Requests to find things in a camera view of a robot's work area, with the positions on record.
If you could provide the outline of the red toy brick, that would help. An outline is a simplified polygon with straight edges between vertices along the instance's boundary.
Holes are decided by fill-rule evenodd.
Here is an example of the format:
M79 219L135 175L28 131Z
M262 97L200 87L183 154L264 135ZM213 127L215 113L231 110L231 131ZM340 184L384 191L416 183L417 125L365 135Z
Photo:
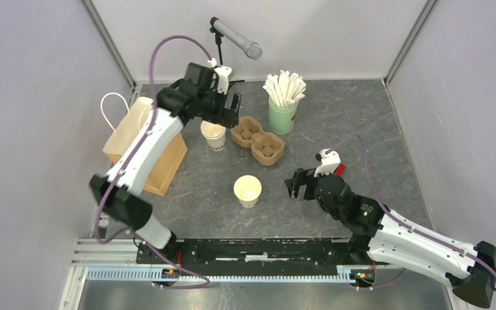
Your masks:
M335 171L335 175L341 175L346 169L346 166L341 163L337 168L336 168L336 171Z

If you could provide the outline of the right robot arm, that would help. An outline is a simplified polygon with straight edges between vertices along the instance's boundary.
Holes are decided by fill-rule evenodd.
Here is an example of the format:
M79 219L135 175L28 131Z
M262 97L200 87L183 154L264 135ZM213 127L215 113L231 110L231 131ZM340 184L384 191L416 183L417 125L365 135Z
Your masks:
M496 291L496 246L461 242L427 229L376 200L355 194L337 174L315 176L298 169L285 181L295 198L304 199L347 227L347 255L356 264L387 263L414 271L449 287L461 300L488 309Z

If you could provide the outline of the brown pulp cup carrier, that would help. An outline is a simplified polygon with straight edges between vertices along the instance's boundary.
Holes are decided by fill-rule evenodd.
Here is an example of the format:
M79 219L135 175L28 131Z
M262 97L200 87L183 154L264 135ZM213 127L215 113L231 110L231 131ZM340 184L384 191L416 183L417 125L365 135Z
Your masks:
M252 156L264 166L272 166L284 155L285 142L272 132L265 132L259 121L243 116L231 129L235 143L250 149Z

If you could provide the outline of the white paper cup printed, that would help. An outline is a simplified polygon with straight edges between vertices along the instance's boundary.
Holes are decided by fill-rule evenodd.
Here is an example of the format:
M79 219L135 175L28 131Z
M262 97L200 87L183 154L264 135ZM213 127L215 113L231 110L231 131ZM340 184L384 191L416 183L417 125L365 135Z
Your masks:
M211 150L221 151L224 148L226 133L226 128L224 126L202 121L200 130Z

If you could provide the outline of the black microphone stand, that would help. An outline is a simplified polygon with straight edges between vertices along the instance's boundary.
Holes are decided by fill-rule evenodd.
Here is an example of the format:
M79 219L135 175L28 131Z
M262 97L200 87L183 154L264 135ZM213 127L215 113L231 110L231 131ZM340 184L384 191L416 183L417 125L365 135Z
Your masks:
M215 40L215 44L216 44L217 50L218 50L219 63L220 63L220 65L223 65L223 54L222 54L223 34L221 32L219 32L217 29L215 29L213 26L210 27L209 31L210 31L210 33L214 34L214 40ZM232 88L233 86L235 86L235 84L244 83L244 82L245 82L244 79L230 80L229 81L229 88Z

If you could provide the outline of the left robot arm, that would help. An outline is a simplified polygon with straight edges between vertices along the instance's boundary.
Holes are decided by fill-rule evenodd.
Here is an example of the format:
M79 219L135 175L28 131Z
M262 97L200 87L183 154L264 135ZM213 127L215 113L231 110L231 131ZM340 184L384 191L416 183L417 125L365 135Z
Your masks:
M106 175L95 174L90 179L98 211L152 245L152 254L161 263L169 263L177 255L173 233L139 195L155 163L190 120L201 118L230 129L238 124L241 95L234 93L230 108L226 107L233 76L233 69L227 66L189 63L183 78L156 94L148 120L121 159Z

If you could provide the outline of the grey microphone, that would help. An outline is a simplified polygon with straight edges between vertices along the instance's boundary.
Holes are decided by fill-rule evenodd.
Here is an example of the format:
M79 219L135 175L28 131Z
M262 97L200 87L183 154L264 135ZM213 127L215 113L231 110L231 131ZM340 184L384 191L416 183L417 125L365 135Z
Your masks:
M223 37L240 48L248 58L252 60L259 60L261 58L263 50L257 42L247 39L217 17L211 18L210 25L221 32Z

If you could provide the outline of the brown paper bag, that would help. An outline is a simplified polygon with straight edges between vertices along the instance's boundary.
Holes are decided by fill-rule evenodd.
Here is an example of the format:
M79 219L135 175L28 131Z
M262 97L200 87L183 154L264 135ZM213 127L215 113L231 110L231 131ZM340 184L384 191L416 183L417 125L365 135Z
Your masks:
M111 178L120 169L126 170L118 186L133 185L135 193L146 190L163 196L187 146L180 134L182 120L163 108L154 110L153 103L151 98L139 97L114 129L103 152L118 164L108 173Z

